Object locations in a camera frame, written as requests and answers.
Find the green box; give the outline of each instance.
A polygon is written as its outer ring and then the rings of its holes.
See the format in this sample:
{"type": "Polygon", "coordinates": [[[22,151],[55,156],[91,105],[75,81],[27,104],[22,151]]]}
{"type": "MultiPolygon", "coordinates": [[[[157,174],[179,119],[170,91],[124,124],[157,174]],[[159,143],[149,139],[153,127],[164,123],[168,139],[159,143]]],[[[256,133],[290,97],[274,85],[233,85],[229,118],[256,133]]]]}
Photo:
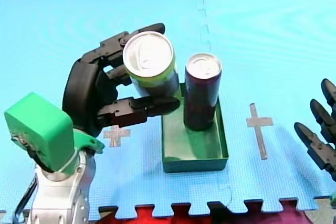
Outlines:
{"type": "Polygon", "coordinates": [[[200,172],[224,169],[228,151],[219,100],[213,125],[205,131],[184,126],[184,90],[181,83],[181,105],[162,116],[162,162],[166,173],[200,172]]]}

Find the black cable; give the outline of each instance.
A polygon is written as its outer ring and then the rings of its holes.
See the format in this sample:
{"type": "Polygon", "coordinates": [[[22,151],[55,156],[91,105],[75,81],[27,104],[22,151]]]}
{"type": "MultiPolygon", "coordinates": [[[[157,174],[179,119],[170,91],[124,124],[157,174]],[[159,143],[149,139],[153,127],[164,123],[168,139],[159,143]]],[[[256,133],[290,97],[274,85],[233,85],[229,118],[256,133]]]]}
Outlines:
{"type": "Polygon", "coordinates": [[[31,198],[33,192],[35,191],[37,187],[37,179],[36,176],[34,176],[33,180],[30,182],[30,185],[23,195],[22,199],[20,200],[19,204],[15,208],[15,211],[13,213],[12,221],[13,224],[20,224],[21,222],[19,221],[20,215],[22,214],[25,206],[27,205],[29,199],[31,198]]]}

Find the blue foam mat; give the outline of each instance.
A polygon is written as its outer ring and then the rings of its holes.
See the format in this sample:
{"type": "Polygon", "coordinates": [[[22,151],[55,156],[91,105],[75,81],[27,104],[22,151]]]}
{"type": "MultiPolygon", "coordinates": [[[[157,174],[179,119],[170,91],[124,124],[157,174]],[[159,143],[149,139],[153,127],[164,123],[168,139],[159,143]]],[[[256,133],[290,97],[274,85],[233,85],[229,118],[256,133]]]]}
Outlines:
{"type": "MultiPolygon", "coordinates": [[[[31,90],[60,106],[73,62],[118,32],[164,22],[177,55],[181,80],[187,58],[211,51],[223,62],[220,101],[230,154],[221,172],[165,174],[160,119],[129,127],[121,147],[105,144],[96,155],[90,219],[98,207],[118,206],[118,218],[136,216],[134,206],[155,205],[154,216],[172,215],[171,204],[191,203],[190,214],[208,214],[220,201],[244,212],[244,200],[263,200],[263,211],[281,211],[283,198],[315,209],[314,197],[336,190],[296,137],[301,121],[316,132],[309,101],[324,101],[320,81],[333,76],[335,8],[332,0],[3,0],[0,1],[0,84],[4,111],[31,90]],[[269,158],[261,161],[248,105],[272,117],[263,127],[269,158]]],[[[120,97],[137,96],[132,87],[120,97]]],[[[9,140],[0,117],[0,210],[9,222],[33,175],[33,163],[9,140]]]]}

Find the can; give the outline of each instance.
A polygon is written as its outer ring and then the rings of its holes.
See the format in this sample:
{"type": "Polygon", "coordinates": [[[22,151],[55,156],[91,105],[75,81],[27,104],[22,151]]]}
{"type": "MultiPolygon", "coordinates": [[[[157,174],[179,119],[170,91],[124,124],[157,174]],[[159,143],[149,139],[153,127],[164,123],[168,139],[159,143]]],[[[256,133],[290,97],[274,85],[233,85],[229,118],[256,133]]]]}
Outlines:
{"type": "Polygon", "coordinates": [[[122,58],[140,96],[179,96],[174,48],[164,35],[144,31],[133,36],[126,43],[122,58]]]}
{"type": "Polygon", "coordinates": [[[209,128],[215,115],[222,64],[211,54],[196,54],[185,67],[183,121],[195,131],[209,128]]]}

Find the second robotic hand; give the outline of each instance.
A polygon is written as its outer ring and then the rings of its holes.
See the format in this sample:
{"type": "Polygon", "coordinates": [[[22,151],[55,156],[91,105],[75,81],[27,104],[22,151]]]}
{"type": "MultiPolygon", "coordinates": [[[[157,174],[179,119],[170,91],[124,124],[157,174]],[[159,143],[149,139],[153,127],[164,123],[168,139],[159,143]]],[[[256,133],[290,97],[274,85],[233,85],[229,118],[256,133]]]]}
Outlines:
{"type": "MultiPolygon", "coordinates": [[[[322,92],[327,103],[332,108],[330,115],[327,110],[315,99],[310,102],[310,109],[316,122],[321,126],[321,135],[328,143],[336,144],[336,87],[328,79],[321,82],[322,92]]],[[[318,136],[302,123],[295,123],[294,128],[300,139],[308,148],[308,154],[319,166],[330,173],[332,179],[336,181],[336,151],[330,144],[322,142],[318,136]]]]}

